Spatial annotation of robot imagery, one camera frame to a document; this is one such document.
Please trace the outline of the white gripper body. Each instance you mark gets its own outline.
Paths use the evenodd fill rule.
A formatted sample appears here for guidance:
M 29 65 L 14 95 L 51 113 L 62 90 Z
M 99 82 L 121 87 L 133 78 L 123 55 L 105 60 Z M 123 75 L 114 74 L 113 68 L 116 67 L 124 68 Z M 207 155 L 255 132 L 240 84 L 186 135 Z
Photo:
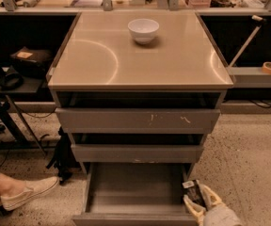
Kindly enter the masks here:
M 229 207 L 218 205 L 206 213 L 203 226 L 243 226 L 243 223 Z

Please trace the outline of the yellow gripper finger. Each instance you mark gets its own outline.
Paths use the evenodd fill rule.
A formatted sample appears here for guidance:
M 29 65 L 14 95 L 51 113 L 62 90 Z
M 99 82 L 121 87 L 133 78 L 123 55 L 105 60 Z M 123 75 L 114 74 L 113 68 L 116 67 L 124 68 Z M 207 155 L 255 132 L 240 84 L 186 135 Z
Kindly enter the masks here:
M 207 185 L 200 184 L 199 189 L 208 209 L 212 209 L 222 203 L 222 199 Z
M 203 226 L 206 209 L 190 200 L 187 195 L 183 196 L 184 204 L 189 213 L 194 217 L 199 226 Z

